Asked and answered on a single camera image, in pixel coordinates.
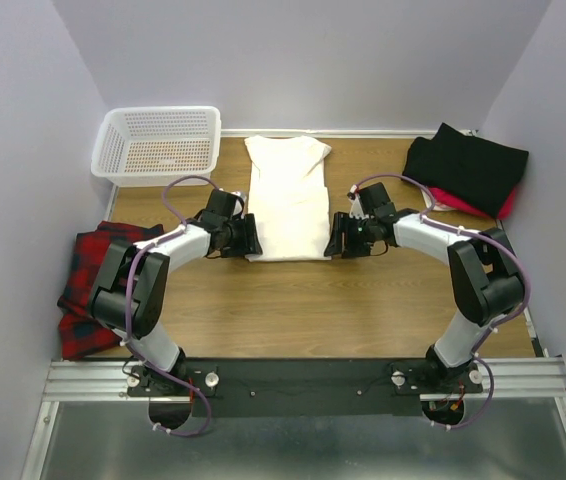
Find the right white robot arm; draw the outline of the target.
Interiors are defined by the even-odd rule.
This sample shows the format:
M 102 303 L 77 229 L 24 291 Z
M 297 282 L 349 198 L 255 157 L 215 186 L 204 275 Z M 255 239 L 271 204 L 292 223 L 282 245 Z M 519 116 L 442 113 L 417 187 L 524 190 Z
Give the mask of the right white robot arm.
M 327 257 L 367 257 L 377 243 L 409 248 L 448 266 L 456 312 L 424 358 L 392 363 L 396 388 L 443 392 L 471 368 L 480 345 L 499 321 L 528 297 L 522 268 L 505 232 L 482 232 L 434 221 L 413 209 L 397 209 L 380 182 L 353 187 L 352 208 L 333 217 Z

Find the white t shirt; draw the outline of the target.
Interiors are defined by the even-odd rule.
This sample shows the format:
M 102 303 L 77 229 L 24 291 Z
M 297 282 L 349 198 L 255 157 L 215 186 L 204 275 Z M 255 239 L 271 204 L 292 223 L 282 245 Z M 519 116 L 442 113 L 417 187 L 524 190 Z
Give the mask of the white t shirt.
M 244 140 L 251 161 L 248 212 L 260 254 L 251 262 L 325 261 L 330 237 L 324 161 L 331 147 L 315 138 Z

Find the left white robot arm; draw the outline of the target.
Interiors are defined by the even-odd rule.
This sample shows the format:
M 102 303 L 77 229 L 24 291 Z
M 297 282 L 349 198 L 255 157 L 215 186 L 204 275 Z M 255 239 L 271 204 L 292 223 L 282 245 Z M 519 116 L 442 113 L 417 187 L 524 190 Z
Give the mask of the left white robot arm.
M 206 206 L 176 229 L 147 241 L 110 243 L 87 302 L 91 318 L 119 336 L 164 395 L 188 387 L 186 354 L 160 321 L 168 277 L 203 258 L 259 255 L 247 195 L 213 189 Z

